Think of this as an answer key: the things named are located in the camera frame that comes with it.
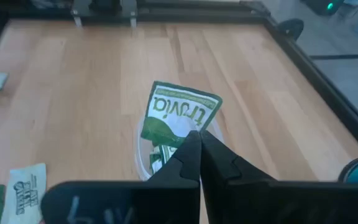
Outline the black device with green light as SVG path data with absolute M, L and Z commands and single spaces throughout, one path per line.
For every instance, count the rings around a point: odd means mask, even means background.
M 344 0 L 300 0 L 305 3 L 313 12 L 320 16 L 334 15 Z

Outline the black metal arm base bracket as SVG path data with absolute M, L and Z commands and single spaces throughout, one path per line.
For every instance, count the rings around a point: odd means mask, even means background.
M 73 0 L 71 15 L 77 27 L 86 20 L 125 23 L 137 27 L 137 0 Z

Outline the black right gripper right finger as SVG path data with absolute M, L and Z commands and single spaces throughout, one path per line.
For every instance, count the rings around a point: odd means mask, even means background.
M 200 136 L 210 224 L 358 224 L 358 184 L 276 180 L 210 132 Z

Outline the black rounded device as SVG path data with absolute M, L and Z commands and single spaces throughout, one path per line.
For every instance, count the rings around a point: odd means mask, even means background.
M 304 29 L 304 22 L 301 19 L 289 19 L 277 25 L 278 31 L 286 37 L 298 40 Z

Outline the clear plastic cup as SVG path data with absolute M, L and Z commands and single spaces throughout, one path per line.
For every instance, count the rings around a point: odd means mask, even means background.
M 152 142 L 142 139 L 140 134 L 143 128 L 144 118 L 141 117 L 134 132 L 134 157 L 137 173 L 141 180 L 148 180 L 152 176 L 150 168 L 150 153 L 154 149 Z M 224 142 L 224 136 L 221 132 L 218 122 L 214 118 L 206 128 L 213 136 Z

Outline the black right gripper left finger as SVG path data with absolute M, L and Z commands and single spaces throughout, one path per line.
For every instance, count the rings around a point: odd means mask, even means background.
M 45 224 L 199 224 L 201 136 L 190 131 L 146 181 L 69 181 L 41 203 Z

